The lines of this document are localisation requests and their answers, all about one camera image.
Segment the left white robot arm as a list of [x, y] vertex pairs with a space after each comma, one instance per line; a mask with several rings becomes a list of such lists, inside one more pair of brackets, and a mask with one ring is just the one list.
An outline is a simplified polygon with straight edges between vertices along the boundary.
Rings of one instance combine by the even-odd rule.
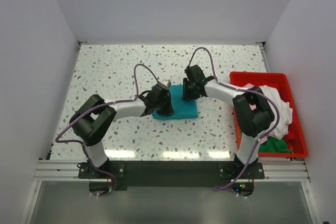
[[108, 174], [109, 159], [102, 139], [113, 120], [143, 117], [157, 112], [161, 115], [174, 113], [171, 104], [171, 82], [158, 82], [151, 90], [142, 92], [136, 100], [124, 100], [107, 104], [99, 95], [92, 95], [69, 121], [74, 133], [84, 142], [84, 150], [92, 164], [90, 171], [97, 178]]

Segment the teal t shirt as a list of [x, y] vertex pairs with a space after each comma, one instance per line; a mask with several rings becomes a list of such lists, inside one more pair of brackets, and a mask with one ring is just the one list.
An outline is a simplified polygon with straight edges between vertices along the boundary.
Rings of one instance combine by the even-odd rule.
[[183, 100], [183, 86], [172, 85], [170, 87], [171, 102], [174, 113], [172, 115], [159, 115], [153, 113], [153, 118], [156, 120], [183, 120], [198, 118], [197, 104], [195, 100]]

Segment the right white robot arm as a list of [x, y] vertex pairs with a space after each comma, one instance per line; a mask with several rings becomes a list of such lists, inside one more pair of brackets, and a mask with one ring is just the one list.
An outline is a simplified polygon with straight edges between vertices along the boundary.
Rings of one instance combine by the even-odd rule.
[[279, 121], [279, 110], [275, 103], [257, 86], [247, 89], [221, 83], [214, 76], [206, 77], [198, 65], [186, 67], [185, 74], [184, 100], [209, 97], [233, 107], [241, 131], [234, 173], [239, 178], [246, 178], [253, 171], [251, 163], [258, 159], [260, 139], [272, 131]]

